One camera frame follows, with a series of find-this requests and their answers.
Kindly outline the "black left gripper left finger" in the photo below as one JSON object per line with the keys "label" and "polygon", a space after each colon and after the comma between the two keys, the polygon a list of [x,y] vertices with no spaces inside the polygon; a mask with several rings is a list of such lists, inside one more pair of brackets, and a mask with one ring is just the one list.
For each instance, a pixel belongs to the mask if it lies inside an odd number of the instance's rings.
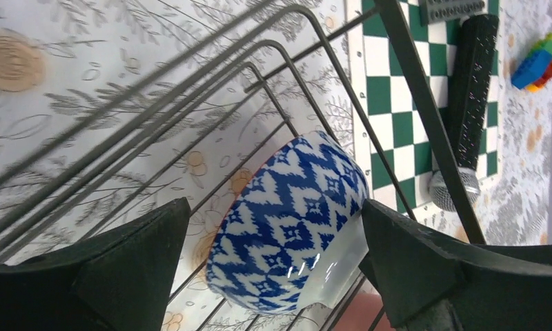
{"label": "black left gripper left finger", "polygon": [[159,330],[190,218],[185,198],[0,265],[0,330]]}

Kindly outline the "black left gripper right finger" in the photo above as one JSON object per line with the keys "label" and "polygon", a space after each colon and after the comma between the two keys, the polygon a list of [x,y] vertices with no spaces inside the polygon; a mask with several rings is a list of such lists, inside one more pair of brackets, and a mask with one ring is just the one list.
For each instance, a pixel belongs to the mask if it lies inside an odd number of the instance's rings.
{"label": "black left gripper right finger", "polygon": [[552,330],[552,245],[473,245],[367,200],[360,269],[397,330]]}

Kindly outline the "white blue patterned bowl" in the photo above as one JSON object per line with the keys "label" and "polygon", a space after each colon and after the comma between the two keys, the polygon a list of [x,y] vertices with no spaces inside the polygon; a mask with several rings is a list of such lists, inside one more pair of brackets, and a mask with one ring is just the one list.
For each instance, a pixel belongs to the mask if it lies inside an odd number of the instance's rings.
{"label": "white blue patterned bowl", "polygon": [[271,156],[235,199],[207,258],[209,289],[261,314],[333,307],[367,253],[361,169],[322,131]]}

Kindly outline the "black wire dish rack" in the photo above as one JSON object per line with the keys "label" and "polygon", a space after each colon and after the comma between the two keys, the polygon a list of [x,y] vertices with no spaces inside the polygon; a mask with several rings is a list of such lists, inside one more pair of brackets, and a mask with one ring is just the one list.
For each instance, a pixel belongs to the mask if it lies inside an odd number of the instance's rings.
{"label": "black wire dish rack", "polygon": [[333,307],[261,314],[211,291],[227,211],[299,135],[330,135],[366,177],[383,149],[354,91],[351,31],[379,15],[426,131],[434,99],[401,1],[0,1],[0,265],[185,198],[159,330],[333,330]]}

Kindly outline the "pink ceramic mug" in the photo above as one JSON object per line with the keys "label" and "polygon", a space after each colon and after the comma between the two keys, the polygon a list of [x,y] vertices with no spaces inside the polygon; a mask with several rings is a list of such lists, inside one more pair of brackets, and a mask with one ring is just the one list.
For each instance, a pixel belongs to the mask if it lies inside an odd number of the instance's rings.
{"label": "pink ceramic mug", "polygon": [[380,295],[358,292],[333,330],[368,330],[382,306],[383,302]]}

